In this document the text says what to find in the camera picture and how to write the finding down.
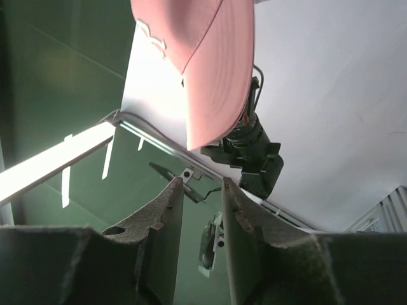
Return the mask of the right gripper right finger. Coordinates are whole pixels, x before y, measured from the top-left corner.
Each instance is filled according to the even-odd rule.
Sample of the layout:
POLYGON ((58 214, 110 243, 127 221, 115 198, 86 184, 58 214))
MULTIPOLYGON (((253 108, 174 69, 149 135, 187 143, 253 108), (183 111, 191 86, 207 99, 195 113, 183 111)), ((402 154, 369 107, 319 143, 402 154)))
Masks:
POLYGON ((226 263, 233 304, 405 304, 405 233, 307 233, 225 178, 226 263))

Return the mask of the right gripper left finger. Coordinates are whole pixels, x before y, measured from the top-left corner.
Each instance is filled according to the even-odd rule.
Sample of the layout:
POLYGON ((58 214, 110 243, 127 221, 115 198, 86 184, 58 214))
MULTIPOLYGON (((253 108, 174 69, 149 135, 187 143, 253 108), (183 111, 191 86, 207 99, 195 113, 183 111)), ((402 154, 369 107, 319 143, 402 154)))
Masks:
POLYGON ((2 304, 172 304, 183 181, 97 232, 88 226, 3 226, 2 304))

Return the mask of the pink baseball cap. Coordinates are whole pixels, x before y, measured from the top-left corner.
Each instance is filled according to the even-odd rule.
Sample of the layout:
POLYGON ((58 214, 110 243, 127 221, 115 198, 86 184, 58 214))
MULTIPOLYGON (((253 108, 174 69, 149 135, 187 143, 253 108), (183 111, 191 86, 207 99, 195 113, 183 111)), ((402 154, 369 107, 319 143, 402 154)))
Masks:
POLYGON ((134 98, 186 108, 193 151, 237 125, 251 85, 254 1, 132 1, 136 22, 128 70, 134 98))

